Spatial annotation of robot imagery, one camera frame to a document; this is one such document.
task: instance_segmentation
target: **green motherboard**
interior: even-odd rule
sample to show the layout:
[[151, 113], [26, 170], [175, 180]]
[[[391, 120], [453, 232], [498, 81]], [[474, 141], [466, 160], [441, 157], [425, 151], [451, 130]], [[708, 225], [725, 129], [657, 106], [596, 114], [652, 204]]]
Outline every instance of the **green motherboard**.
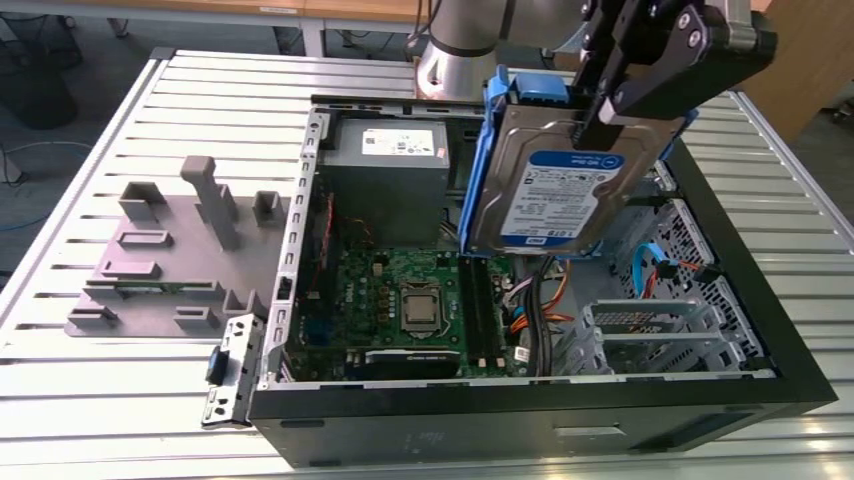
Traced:
[[[461, 276], [461, 268], [467, 270], [471, 262], [482, 262], [479, 282], [486, 285], [479, 285], [479, 292], [491, 302], [489, 308], [481, 303], [478, 310], [487, 312], [478, 319], [486, 322], [481, 324], [482, 330], [473, 330], [466, 324], [467, 320], [471, 322], [466, 312], [471, 316], [474, 307], [469, 299], [473, 295], [462, 282], [471, 276]], [[349, 363], [359, 352], [378, 349], [450, 350], [461, 355], [458, 377], [507, 376], [498, 304], [510, 276], [510, 261], [501, 257], [486, 262], [461, 259], [449, 251], [345, 251], [331, 309], [321, 313], [311, 308], [310, 301], [303, 310], [305, 348], [291, 355], [301, 377], [314, 381], [346, 380]], [[473, 332], [494, 338], [469, 338]], [[473, 340], [478, 346], [489, 344], [491, 358], [471, 354]]]

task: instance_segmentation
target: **aluminum extrusion table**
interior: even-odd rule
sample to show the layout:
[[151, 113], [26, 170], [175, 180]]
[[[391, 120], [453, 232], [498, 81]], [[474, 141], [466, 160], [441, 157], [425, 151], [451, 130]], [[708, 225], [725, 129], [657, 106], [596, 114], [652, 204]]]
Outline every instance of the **aluminum extrusion table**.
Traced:
[[[183, 158], [211, 155], [218, 181], [234, 195], [275, 189], [290, 196], [313, 93], [410, 97], [413, 67], [191, 51], [146, 65], [0, 295], [0, 478], [291, 471], [253, 430], [199, 428], [215, 341], [70, 338], [63, 324], [119, 224], [117, 197], [127, 182], [154, 181], [165, 194], [190, 194], [179, 178]], [[684, 454], [390, 466], [329, 475], [854, 477], [852, 226], [742, 95], [721, 95], [701, 108], [685, 141], [840, 401]]]

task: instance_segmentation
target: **wooden table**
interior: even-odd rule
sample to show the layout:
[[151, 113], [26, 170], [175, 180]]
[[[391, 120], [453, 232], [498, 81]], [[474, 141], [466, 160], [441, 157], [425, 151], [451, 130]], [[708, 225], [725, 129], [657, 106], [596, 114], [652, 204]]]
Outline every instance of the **wooden table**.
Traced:
[[418, 0], [0, 0], [0, 11], [297, 27], [323, 57], [325, 30], [413, 32]]

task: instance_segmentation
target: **hard drive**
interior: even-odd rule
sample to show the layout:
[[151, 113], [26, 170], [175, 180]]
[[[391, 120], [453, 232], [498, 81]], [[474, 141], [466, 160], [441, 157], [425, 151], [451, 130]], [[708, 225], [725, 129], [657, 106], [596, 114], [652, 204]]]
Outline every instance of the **hard drive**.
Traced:
[[594, 249], [685, 118], [625, 127], [610, 151], [577, 151], [578, 111], [507, 105], [465, 249], [578, 255]]

